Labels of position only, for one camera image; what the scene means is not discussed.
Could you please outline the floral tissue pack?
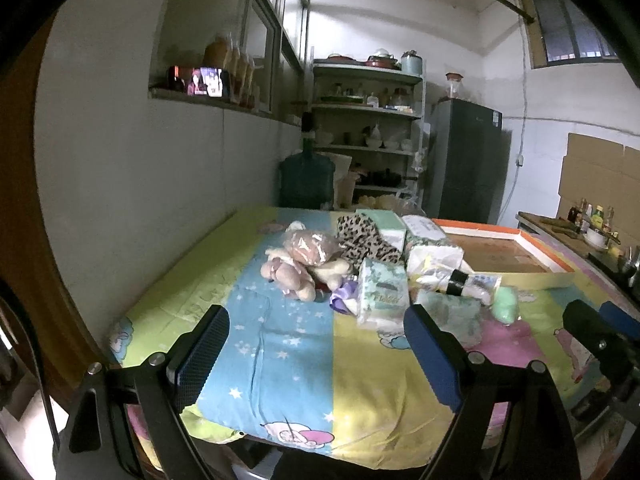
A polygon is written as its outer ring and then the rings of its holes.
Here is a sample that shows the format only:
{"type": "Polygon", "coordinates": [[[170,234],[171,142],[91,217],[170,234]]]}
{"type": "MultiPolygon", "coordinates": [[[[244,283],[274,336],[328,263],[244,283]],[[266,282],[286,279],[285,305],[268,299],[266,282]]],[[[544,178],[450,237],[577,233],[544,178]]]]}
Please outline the floral tissue pack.
{"type": "Polygon", "coordinates": [[[418,214],[406,214],[401,217],[407,229],[409,243],[420,245],[446,245],[447,234],[432,219],[418,214]]]}

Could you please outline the blue water jug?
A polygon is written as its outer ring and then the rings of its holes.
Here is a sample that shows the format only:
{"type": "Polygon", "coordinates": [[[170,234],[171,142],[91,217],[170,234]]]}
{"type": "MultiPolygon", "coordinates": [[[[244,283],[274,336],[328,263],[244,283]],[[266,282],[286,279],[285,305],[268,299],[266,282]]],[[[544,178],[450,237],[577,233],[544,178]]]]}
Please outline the blue water jug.
{"type": "Polygon", "coordinates": [[[282,208],[331,210],[335,165],[316,150],[314,114],[303,112],[302,150],[280,163],[278,204],[282,208]]]}

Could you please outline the mint green box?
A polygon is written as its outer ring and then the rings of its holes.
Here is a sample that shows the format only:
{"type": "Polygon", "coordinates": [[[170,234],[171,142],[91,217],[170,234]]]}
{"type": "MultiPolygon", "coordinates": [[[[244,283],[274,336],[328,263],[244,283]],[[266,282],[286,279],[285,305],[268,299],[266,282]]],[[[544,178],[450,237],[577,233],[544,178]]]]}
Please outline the mint green box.
{"type": "Polygon", "coordinates": [[[383,240],[400,252],[404,251],[407,228],[392,210],[360,208],[356,213],[372,220],[383,240]]]}

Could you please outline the green tissue pack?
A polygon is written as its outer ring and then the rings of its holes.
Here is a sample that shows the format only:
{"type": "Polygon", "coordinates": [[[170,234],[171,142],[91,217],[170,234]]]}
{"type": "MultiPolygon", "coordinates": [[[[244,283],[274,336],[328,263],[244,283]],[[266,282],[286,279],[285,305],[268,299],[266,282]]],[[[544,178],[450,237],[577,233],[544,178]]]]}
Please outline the green tissue pack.
{"type": "Polygon", "coordinates": [[[404,266],[365,258],[359,270],[356,298],[360,327],[384,333],[401,332],[410,306],[404,266]]]}

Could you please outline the colourful cartoon bed sheet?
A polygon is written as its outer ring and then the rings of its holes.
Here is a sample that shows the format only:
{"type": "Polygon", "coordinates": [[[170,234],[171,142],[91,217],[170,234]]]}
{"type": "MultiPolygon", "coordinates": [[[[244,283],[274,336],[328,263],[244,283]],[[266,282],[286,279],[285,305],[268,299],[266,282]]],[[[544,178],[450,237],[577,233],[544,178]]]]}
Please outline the colourful cartoon bed sheet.
{"type": "Polygon", "coordinates": [[[377,333],[324,300],[285,297],[259,269],[280,243],[270,223],[330,232],[329,211],[255,207],[206,235],[113,327],[125,366],[169,349],[214,304],[230,333],[198,400],[181,415],[198,440],[255,437],[372,469],[420,467],[452,419],[402,335],[377,333]]]}

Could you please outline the leopard print cloth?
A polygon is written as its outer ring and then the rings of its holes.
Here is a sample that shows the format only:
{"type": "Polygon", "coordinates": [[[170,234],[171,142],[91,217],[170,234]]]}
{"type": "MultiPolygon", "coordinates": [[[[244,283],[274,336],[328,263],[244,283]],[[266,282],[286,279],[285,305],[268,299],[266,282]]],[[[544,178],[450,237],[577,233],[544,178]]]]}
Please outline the leopard print cloth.
{"type": "Polygon", "coordinates": [[[364,214],[345,214],[337,219],[336,239],[342,257],[355,270],[364,259],[385,263],[400,263],[401,252],[386,242],[375,223],[364,214]]]}

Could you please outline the pink dress plush doll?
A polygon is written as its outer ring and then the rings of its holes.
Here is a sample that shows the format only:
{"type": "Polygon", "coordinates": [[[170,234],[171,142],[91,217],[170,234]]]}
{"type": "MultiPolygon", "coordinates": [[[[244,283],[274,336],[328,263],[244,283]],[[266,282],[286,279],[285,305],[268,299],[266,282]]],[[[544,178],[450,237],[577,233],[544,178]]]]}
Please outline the pink dress plush doll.
{"type": "Polygon", "coordinates": [[[306,268],[294,260],[284,248],[268,248],[267,261],[260,267],[260,275],[276,284],[285,297],[303,302],[316,300],[316,283],[306,268]]]}

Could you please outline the yellow cap bottle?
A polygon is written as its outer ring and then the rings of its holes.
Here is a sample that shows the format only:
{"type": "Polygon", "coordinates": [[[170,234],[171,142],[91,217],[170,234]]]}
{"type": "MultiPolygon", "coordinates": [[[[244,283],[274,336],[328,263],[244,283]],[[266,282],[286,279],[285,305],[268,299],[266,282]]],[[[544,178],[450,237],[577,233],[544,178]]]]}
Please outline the yellow cap bottle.
{"type": "Polygon", "coordinates": [[[591,226],[595,230],[603,230],[604,226],[604,209],[602,206],[597,205],[596,209],[593,211],[590,220],[591,226]]]}

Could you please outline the metal kitchen shelf rack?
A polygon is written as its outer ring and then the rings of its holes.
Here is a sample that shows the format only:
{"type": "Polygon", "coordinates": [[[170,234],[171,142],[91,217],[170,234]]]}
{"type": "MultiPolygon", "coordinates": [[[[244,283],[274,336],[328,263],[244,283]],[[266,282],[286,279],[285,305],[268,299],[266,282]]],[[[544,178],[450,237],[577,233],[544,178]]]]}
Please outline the metal kitchen shelf rack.
{"type": "Polygon", "coordinates": [[[382,200],[417,205],[426,157],[424,76],[403,73],[385,50],[365,61],[339,54],[311,65],[318,151],[348,166],[341,208],[382,200]]]}

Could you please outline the wooden kitchen counter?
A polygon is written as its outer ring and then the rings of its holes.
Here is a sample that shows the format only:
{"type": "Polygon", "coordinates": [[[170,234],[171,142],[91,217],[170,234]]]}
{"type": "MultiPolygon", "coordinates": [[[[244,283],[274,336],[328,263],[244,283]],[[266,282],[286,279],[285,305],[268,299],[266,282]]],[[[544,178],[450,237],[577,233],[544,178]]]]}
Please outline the wooden kitchen counter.
{"type": "Polygon", "coordinates": [[[631,246],[624,246],[615,237],[605,235],[602,248],[586,240],[585,234],[567,220],[540,216],[519,211],[515,216],[518,225],[540,237],[548,237],[567,248],[570,252],[596,266],[612,280],[618,278],[639,278],[638,252],[631,246]]]}

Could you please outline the plastic bagged soft item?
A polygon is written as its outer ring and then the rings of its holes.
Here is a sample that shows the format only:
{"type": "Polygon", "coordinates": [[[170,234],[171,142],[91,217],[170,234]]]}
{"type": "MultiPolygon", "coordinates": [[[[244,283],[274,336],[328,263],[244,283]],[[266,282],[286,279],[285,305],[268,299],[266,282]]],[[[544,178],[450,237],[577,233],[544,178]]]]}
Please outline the plastic bagged soft item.
{"type": "Polygon", "coordinates": [[[341,252],[334,236],[307,229],[286,232],[283,247],[294,260],[305,266],[322,266],[341,252]]]}

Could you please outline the cream plush toy purple dress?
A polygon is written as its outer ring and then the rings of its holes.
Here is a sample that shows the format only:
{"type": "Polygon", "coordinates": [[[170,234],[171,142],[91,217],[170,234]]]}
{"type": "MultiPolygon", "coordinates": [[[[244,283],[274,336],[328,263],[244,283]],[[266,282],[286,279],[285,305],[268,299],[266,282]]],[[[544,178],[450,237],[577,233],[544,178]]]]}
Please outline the cream plush toy purple dress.
{"type": "Polygon", "coordinates": [[[355,316],[358,310],[358,281],[352,265],[343,258],[335,258],[321,266],[308,266],[314,281],[329,291],[330,308],[344,315],[355,316]]]}

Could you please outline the pale green soft object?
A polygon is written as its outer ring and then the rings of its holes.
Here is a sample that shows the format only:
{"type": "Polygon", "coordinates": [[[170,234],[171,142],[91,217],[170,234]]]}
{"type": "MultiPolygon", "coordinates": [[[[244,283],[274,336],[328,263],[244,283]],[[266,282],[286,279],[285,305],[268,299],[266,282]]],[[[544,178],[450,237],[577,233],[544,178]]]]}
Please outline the pale green soft object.
{"type": "Polygon", "coordinates": [[[496,291],[490,312],[494,319],[503,325],[515,323],[520,316],[518,291],[513,287],[501,286],[496,291]]]}

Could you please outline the amber liquid bottle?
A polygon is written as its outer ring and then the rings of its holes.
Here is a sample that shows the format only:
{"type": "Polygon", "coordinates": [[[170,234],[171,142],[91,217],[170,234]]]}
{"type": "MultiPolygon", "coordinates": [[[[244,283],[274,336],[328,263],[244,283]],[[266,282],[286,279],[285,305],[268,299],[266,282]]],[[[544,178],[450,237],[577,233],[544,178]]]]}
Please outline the amber liquid bottle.
{"type": "Polygon", "coordinates": [[[232,55],[232,38],[230,35],[217,34],[205,48],[202,65],[204,67],[226,70],[232,55]]]}

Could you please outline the orange rimmed cardboard tray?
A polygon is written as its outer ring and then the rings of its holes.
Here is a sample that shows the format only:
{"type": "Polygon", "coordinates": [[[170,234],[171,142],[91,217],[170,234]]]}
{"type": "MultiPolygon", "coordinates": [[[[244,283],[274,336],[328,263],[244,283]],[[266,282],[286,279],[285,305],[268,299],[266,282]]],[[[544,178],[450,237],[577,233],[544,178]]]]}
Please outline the orange rimmed cardboard tray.
{"type": "Polygon", "coordinates": [[[435,223],[463,249],[463,261],[471,272],[501,276],[504,286],[524,290],[567,288],[574,282],[574,269],[524,231],[457,220],[435,219],[435,223]]]}

